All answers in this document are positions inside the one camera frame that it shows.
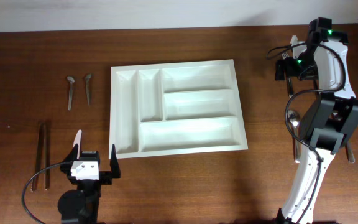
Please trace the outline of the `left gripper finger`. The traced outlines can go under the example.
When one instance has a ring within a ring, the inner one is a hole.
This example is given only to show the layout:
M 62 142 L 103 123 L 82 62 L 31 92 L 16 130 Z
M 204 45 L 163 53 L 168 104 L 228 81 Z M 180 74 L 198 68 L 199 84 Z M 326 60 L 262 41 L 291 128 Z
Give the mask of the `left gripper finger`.
M 121 177 L 121 169 L 119 167 L 117 155 L 116 155 L 116 147 L 115 144 L 111 146 L 111 151 L 109 153 L 109 165 L 111 168 L 111 178 L 112 179 L 119 179 Z
M 73 162 L 78 159 L 79 145 L 74 144 L 73 149 L 64 159 L 65 162 Z

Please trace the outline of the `metal fork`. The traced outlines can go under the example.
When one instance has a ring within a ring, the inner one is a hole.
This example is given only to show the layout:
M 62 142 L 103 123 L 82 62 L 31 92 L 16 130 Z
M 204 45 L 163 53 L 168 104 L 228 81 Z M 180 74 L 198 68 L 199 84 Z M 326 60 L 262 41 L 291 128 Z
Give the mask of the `metal fork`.
M 282 59 L 286 59 L 289 57 L 289 54 L 284 52 L 282 53 Z M 288 92 L 288 97 L 291 98 L 294 95 L 294 89 L 293 89 L 293 84 L 291 82 L 291 78 L 290 76 L 288 76 L 287 72 L 285 72 L 285 78 L 286 78 L 286 83 L 287 83 L 287 92 Z

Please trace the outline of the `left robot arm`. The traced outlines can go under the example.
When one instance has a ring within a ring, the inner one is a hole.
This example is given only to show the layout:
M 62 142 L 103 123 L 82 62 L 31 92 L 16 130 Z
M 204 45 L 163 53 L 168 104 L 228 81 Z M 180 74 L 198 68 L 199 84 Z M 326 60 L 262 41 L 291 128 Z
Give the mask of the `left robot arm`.
M 121 177 L 116 148 L 110 152 L 110 171 L 100 171 L 98 151 L 81 151 L 78 144 L 64 158 L 60 171 L 75 190 L 65 192 L 58 201 L 62 223 L 97 223 L 101 187 Z

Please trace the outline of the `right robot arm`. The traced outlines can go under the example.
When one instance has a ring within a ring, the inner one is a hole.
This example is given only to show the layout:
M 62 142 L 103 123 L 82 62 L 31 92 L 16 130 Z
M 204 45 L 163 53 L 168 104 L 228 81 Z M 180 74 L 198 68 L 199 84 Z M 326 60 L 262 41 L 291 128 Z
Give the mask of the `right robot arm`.
M 334 30 L 331 19 L 318 17 L 309 23 L 304 42 L 293 36 L 290 44 L 278 48 L 281 58 L 275 64 L 275 79 L 286 81 L 289 102 L 305 93 L 314 93 L 316 99 L 297 128 L 290 126 L 285 109 L 285 125 L 300 144 L 299 166 L 274 223 L 313 222 L 324 175 L 358 125 L 358 99 L 346 64 L 348 45 L 345 32 Z

